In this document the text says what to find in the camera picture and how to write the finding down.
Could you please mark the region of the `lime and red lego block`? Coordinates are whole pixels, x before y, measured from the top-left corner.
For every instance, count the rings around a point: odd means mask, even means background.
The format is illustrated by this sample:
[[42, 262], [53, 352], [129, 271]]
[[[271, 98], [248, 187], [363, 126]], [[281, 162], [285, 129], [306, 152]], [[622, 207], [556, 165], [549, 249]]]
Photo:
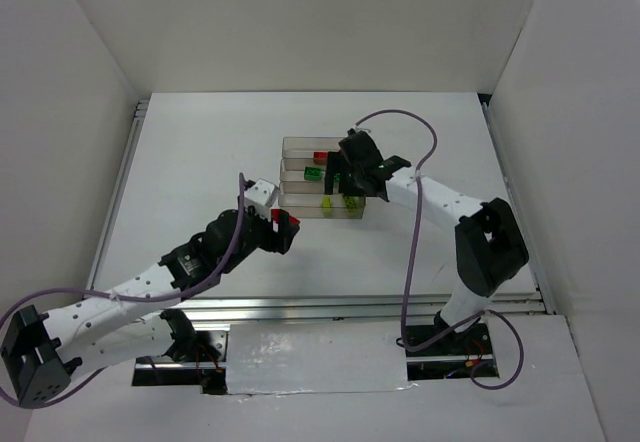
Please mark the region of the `lime and red lego block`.
[[271, 220], [278, 225], [300, 225], [300, 221], [297, 218], [281, 208], [275, 208], [271, 210]]

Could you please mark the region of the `red and green lego piece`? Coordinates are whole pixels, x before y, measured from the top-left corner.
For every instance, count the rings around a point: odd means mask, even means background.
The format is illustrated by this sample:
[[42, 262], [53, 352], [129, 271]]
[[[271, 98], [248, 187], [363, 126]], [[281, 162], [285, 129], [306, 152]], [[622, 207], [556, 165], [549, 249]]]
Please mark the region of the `red and green lego piece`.
[[324, 151], [316, 151], [313, 153], [313, 163], [318, 166], [327, 164], [328, 153]]

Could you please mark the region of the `lime lego brick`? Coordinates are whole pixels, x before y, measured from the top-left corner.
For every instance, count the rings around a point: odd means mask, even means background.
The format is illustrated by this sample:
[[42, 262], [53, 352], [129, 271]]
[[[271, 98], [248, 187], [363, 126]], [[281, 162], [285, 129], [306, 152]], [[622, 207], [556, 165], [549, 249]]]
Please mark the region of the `lime lego brick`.
[[359, 197], [343, 195], [342, 199], [349, 213], [355, 213], [361, 209], [361, 200]]

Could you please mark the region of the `green rounded lego half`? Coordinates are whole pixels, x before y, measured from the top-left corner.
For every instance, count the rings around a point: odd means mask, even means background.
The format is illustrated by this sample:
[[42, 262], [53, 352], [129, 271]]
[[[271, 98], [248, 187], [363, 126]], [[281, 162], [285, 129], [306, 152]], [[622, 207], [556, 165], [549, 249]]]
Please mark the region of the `green rounded lego half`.
[[305, 181], [322, 181], [324, 176], [324, 172], [321, 168], [315, 166], [307, 166], [304, 169], [303, 177]]

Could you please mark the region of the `lime and green rounded lego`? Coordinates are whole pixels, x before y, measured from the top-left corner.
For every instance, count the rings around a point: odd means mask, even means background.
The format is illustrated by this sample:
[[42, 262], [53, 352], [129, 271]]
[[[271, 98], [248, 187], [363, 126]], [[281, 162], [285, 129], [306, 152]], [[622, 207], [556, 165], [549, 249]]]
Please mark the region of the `lime and green rounded lego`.
[[330, 214], [332, 212], [332, 198], [330, 195], [324, 195], [322, 197], [321, 208], [325, 214]]

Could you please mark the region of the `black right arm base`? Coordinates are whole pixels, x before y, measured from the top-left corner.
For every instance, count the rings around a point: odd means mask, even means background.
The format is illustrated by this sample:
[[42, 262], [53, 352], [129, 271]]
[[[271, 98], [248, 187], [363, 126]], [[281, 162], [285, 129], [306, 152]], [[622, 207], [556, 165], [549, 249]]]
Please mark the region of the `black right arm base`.
[[[419, 345], [439, 333], [435, 325], [410, 325], [407, 327], [408, 341], [411, 346]], [[461, 356], [464, 359], [489, 357], [493, 355], [493, 348], [485, 323], [477, 322], [462, 333], [453, 332], [434, 342], [429, 347], [417, 351], [406, 351], [408, 358]]]

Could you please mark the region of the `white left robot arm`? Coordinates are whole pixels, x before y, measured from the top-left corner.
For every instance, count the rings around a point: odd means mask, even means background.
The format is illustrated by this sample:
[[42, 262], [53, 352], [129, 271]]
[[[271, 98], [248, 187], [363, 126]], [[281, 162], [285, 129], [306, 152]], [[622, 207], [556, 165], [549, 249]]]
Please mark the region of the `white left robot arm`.
[[39, 312], [30, 297], [2, 316], [1, 360], [14, 407], [50, 407], [86, 386], [105, 368], [128, 359], [167, 357], [217, 364], [217, 341], [197, 332], [178, 303], [209, 290], [255, 250], [286, 254], [300, 222], [283, 209], [222, 212], [206, 229], [108, 292]]

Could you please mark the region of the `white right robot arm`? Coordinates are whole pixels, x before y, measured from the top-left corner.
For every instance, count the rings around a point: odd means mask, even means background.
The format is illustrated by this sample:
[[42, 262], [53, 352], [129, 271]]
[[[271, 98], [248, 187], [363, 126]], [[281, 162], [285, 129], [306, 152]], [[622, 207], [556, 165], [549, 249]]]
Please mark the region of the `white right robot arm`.
[[458, 280], [435, 318], [443, 328], [466, 331], [490, 303], [497, 289], [529, 262], [529, 252], [510, 204], [466, 196], [425, 175], [399, 156], [385, 159], [374, 140], [354, 129], [328, 153], [325, 192], [339, 183], [348, 197], [379, 198], [416, 213], [410, 249], [415, 264], [420, 223], [424, 220], [453, 234]]

